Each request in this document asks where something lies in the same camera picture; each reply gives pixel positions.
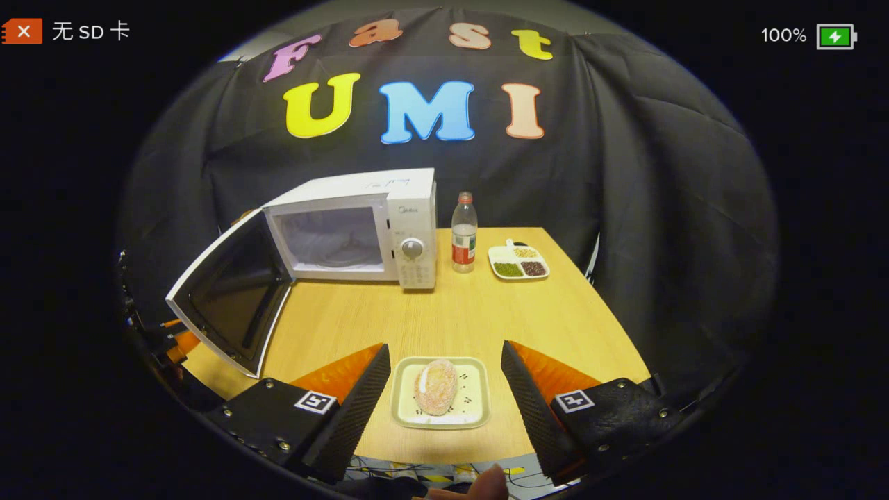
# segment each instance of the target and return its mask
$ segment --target microwave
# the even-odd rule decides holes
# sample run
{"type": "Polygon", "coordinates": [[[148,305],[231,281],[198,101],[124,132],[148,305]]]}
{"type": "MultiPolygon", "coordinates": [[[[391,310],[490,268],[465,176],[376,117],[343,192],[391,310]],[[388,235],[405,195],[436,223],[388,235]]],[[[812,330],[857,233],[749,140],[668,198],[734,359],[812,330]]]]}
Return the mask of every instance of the microwave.
{"type": "Polygon", "coordinates": [[[201,342],[260,378],[268,340],[299,279],[436,285],[435,169],[308,181],[232,225],[166,302],[201,342]]]}

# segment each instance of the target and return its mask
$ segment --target white plate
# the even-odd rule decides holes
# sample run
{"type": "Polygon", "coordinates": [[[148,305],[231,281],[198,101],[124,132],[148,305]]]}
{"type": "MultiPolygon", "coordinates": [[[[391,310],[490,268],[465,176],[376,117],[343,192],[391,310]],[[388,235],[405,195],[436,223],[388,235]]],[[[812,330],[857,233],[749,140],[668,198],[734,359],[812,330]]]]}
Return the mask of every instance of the white plate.
{"type": "Polygon", "coordinates": [[[392,418],[404,427],[416,429],[474,429],[491,418],[491,395],[485,364],[475,358],[413,356],[398,362],[392,380],[392,418]],[[448,413],[423,413],[413,395],[417,375],[432,361],[447,359],[457,368],[457,393],[448,413]]]}
{"type": "Polygon", "coordinates": [[[506,246],[492,246],[488,249],[488,262],[491,263],[491,270],[494,271],[494,274],[497,275],[500,279],[543,279],[549,276],[549,266],[547,262],[543,260],[543,255],[536,249],[531,246],[515,246],[512,243],[511,239],[506,240],[506,246]],[[535,257],[519,257],[516,255],[516,250],[527,249],[531,250],[536,254],[535,257]],[[515,264],[518,266],[519,270],[522,271],[522,276],[503,276],[499,272],[497,272],[497,268],[494,267],[494,263],[502,263],[502,264],[515,264]],[[525,270],[522,268],[522,262],[539,262],[543,266],[543,270],[545,271],[543,274],[539,276],[528,276],[525,274],[525,270]]]}

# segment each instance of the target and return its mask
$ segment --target beans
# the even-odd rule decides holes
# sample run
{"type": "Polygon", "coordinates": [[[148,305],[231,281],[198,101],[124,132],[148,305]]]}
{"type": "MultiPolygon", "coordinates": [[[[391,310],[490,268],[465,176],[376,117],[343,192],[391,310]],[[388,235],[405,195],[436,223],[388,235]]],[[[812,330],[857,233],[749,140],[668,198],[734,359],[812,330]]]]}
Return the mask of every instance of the beans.
{"type": "Polygon", "coordinates": [[[522,276],[522,270],[518,268],[515,264],[506,264],[503,262],[495,262],[494,270],[497,271],[497,274],[501,276],[506,276],[508,278],[517,278],[522,276]]]}
{"type": "Polygon", "coordinates": [[[517,248],[516,256],[518,257],[536,257],[537,252],[534,252],[531,248],[517,248]]]}
{"type": "Polygon", "coordinates": [[[540,262],[522,262],[522,269],[528,276],[542,276],[547,273],[540,262]]]}

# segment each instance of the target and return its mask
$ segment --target blue letter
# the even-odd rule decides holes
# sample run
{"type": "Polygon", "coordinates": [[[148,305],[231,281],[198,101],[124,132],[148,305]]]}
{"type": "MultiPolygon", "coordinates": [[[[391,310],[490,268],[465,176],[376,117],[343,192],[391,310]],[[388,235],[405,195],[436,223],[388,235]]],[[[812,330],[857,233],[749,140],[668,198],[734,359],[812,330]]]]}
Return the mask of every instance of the blue letter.
{"type": "Polygon", "coordinates": [[[402,144],[411,139],[405,120],[425,141],[432,127],[442,118],[436,137],[442,141],[468,141],[476,136],[469,128],[469,93],[473,86],[467,82],[445,82],[438,88],[432,102],[426,102],[411,82],[394,82],[380,87],[388,99],[388,130],[380,139],[384,144],[402,144]]]}

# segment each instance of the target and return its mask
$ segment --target table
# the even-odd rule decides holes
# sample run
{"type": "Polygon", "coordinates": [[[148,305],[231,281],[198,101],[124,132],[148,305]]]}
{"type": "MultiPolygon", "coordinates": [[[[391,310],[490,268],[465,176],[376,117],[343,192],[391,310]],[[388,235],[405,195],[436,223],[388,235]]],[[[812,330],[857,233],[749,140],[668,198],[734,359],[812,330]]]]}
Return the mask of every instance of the table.
{"type": "MultiPolygon", "coordinates": [[[[393,374],[408,356],[471,356],[485,363],[491,419],[476,429],[430,431],[398,425],[389,413],[391,376],[356,455],[402,463],[486,462],[533,453],[518,406],[501,371],[504,340],[512,340],[601,382],[650,377],[620,323],[542,228],[479,228],[475,270],[451,268],[451,230],[437,231],[432,293],[405,293],[397,283],[299,281],[284,305],[262,376],[290,382],[375,343],[388,343],[393,374]],[[543,280],[506,281],[487,260],[506,239],[533,246],[550,268],[543,280]]],[[[221,397],[257,383],[204,345],[184,366],[221,397]]]]}

